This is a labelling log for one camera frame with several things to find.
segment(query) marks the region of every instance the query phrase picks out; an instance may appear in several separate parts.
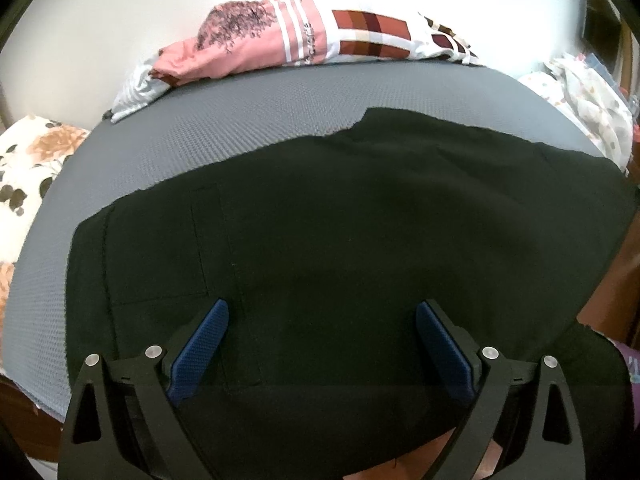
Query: pillow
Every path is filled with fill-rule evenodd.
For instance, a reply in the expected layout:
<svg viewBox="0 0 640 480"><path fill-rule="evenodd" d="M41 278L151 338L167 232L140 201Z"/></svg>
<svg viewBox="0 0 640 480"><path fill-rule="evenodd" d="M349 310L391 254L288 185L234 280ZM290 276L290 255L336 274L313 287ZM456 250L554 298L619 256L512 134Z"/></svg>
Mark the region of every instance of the pillow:
<svg viewBox="0 0 640 480"><path fill-rule="evenodd" d="M49 186L88 134L32 115L0 136L0 367L4 306L15 262Z"/></svg>
<svg viewBox="0 0 640 480"><path fill-rule="evenodd" d="M192 38L140 63L106 115L116 123L170 88L275 66L383 59L480 65L450 28L397 0L261 0L211 9Z"/></svg>

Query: wall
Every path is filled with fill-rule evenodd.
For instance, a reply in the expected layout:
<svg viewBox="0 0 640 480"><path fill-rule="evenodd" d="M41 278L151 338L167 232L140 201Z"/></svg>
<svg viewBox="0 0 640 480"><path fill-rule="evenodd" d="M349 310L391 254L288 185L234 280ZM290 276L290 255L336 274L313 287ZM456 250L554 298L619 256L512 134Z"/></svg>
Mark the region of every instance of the wall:
<svg viewBox="0 0 640 480"><path fill-rule="evenodd" d="M91 128L128 70L192 36L225 0L34 0L0 53L6 118L33 113ZM583 0L406 0L513 76L571 49Z"/></svg>

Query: patch pocket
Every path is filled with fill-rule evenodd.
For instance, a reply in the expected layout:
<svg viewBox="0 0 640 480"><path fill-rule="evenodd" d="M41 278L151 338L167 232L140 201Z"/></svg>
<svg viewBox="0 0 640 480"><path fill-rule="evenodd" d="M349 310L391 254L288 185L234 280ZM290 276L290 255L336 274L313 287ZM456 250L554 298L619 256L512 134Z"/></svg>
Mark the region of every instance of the patch pocket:
<svg viewBox="0 0 640 480"><path fill-rule="evenodd" d="M160 185L115 203L104 263L112 305L207 293L189 194L179 191Z"/></svg>

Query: black tree print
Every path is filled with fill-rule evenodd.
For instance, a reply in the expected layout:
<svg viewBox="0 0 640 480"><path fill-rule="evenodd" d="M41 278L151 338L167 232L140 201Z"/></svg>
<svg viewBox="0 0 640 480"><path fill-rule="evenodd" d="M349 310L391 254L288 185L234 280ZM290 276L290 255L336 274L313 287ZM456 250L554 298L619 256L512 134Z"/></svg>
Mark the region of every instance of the black tree print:
<svg viewBox="0 0 640 480"><path fill-rule="evenodd" d="M275 21L275 13L267 11L260 2L227 2L215 6L198 31L198 50L216 44L230 54L234 40L260 38Z"/></svg>

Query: gray surface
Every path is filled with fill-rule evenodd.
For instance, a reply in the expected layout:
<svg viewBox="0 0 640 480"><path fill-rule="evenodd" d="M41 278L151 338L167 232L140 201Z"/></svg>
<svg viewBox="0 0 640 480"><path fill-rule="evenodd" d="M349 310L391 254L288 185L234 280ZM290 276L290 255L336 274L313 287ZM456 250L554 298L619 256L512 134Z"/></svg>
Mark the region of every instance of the gray surface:
<svg viewBox="0 0 640 480"><path fill-rule="evenodd" d="M445 62L287 68L198 82L118 124L103 122L47 193L22 249L4 322L7 374L62 420L66 259L76 226L136 189L279 140L405 108L600 156L567 118L516 80Z"/></svg>

